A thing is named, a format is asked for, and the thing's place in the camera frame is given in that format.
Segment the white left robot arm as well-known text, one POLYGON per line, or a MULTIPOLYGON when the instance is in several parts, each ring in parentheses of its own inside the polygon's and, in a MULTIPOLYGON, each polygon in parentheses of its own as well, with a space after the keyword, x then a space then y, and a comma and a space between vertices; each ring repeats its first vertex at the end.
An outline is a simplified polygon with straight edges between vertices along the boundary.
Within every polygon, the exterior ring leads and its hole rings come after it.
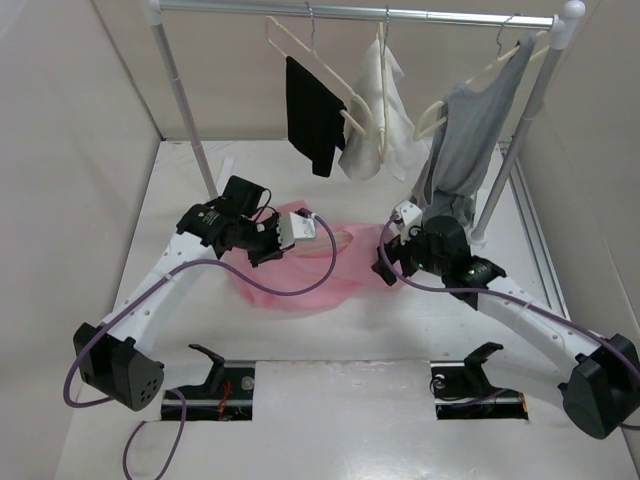
POLYGON ((156 338, 204 267, 220 267, 258 287, 258 281, 224 262, 227 252, 242 250, 250 265, 258 267, 314 237, 308 210, 260 207, 266 191, 232 176, 222 195, 191 206, 134 292, 99 323, 83 323, 76 330, 76 358, 66 379, 80 377, 101 393, 101 403, 115 401, 132 411, 146 408, 174 376, 153 355, 156 338))

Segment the pink t shirt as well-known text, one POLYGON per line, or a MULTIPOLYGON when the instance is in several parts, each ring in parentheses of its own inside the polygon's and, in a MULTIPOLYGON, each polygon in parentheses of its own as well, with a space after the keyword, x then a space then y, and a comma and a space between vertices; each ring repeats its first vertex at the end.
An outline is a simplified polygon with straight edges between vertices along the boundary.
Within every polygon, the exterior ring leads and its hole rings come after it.
MULTIPOLYGON (((337 263, 330 278, 313 291, 293 297, 276 296, 259 290, 233 274, 228 277, 233 288, 249 305, 256 308, 303 312, 338 307, 361 290, 387 291, 389 287, 371 270, 377 260, 382 230, 380 224, 334 223, 330 226, 338 247, 337 263)), ((323 229, 311 242, 301 242, 282 259, 268 261, 253 268, 245 253, 232 250, 223 260, 257 283, 278 291, 297 291, 317 282, 331 262, 331 244, 323 229)))

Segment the cream plastic hanger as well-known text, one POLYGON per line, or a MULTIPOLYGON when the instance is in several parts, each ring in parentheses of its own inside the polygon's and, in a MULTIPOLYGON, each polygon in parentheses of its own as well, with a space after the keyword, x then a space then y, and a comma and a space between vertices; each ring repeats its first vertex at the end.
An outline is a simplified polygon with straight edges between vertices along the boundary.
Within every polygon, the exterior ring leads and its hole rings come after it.
POLYGON ((354 252, 357 235, 358 229, 355 226, 345 226, 334 232, 336 249, 333 249, 329 236, 323 234, 312 241, 298 243, 292 255, 302 259, 320 260, 330 259, 336 251, 337 256, 345 256, 354 252))

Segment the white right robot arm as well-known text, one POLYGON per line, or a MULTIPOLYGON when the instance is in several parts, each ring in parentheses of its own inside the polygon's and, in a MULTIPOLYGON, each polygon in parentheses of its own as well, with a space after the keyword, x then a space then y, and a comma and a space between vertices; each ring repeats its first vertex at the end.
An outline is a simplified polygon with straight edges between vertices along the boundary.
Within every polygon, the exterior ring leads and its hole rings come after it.
POLYGON ((630 429, 639 410, 639 355, 621 334, 606 337, 542 306, 494 262, 472 254, 451 217, 425 225, 394 212, 382 228, 373 270, 387 285, 455 297, 508 328, 544 357, 542 364, 505 343, 487 341, 462 369, 467 397, 517 391, 561 409, 583 433, 605 439, 630 429))

